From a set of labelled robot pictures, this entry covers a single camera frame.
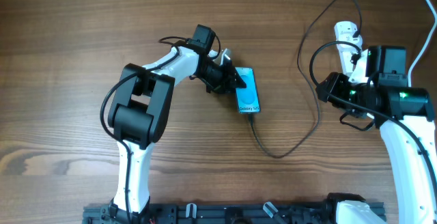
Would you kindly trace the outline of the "blue Galaxy smartphone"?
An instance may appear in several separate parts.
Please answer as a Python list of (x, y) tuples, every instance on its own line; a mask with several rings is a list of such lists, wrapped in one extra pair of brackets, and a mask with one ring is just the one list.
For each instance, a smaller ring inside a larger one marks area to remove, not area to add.
[(237, 73), (245, 82), (245, 88), (236, 88), (236, 100), (240, 113), (259, 113), (260, 104), (252, 68), (237, 67)]

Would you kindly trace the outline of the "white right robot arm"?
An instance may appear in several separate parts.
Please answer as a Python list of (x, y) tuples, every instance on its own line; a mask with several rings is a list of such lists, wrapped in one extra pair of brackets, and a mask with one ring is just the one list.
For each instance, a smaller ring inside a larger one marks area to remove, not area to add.
[(354, 117), (372, 116), (389, 153), (400, 223), (436, 222), (436, 118), (429, 92), (411, 87), (401, 46), (351, 48), (352, 72), (332, 72), (314, 81), (318, 98)]

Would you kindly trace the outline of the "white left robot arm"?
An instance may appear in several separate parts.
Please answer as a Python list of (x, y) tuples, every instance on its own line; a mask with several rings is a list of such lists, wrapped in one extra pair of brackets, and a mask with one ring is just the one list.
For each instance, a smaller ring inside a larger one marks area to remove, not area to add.
[(144, 66), (127, 64), (105, 96), (100, 122), (119, 148), (119, 183), (109, 206), (111, 218), (118, 223), (143, 223), (147, 218), (152, 151), (166, 129), (176, 85), (199, 79), (208, 93), (216, 94), (246, 87), (229, 50), (213, 51), (212, 45), (219, 41), (203, 25), (197, 25), (190, 38), (161, 38), (159, 43), (168, 44), (170, 51)]

